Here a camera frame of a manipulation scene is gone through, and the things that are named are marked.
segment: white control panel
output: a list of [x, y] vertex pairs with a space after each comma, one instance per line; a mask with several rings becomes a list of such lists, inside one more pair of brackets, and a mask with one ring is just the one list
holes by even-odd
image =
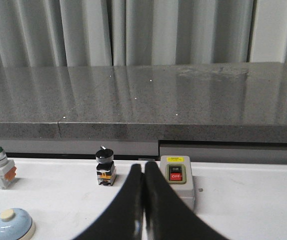
[[[118, 176], [113, 186], [102, 186], [95, 159], [14, 158], [14, 162], [15, 182], [0, 188], [0, 213], [26, 210], [36, 224], [31, 240], [73, 239], [111, 203], [131, 165], [141, 164], [144, 170], [146, 164], [116, 160]], [[287, 165], [191, 162], [191, 170], [197, 199], [194, 212], [211, 228], [233, 240], [245, 236], [247, 240], [287, 240]], [[142, 239], [148, 239], [145, 230]]]
[[190, 158], [188, 156], [161, 156], [160, 170], [172, 189], [193, 211], [195, 188]]

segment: off label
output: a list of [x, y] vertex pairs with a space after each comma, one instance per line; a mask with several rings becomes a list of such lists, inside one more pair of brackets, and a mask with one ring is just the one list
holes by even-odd
[[183, 176], [180, 173], [171, 173], [170, 174], [170, 181], [182, 181]]
[[167, 157], [167, 162], [183, 162], [183, 157]]

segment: red off button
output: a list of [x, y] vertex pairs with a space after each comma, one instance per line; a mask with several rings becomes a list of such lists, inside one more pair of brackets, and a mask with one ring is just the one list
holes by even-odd
[[170, 173], [170, 181], [182, 181], [183, 175], [181, 173]]

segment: gray metal panel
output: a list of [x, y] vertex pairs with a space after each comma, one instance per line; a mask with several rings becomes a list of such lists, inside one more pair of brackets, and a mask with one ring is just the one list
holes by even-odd
[[0, 146], [8, 153], [95, 155], [102, 145], [115, 155], [158, 156], [157, 141], [0, 139]]
[[287, 64], [0, 68], [0, 139], [287, 143]]
[[287, 164], [285, 147], [161, 144], [162, 155], [187, 155], [192, 162]]

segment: black on button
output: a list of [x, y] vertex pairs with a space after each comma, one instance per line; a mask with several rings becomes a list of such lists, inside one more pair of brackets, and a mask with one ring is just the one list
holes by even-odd
[[174, 173], [182, 173], [183, 170], [182, 170], [182, 166], [169, 166], [169, 172], [171, 174], [174, 174]]

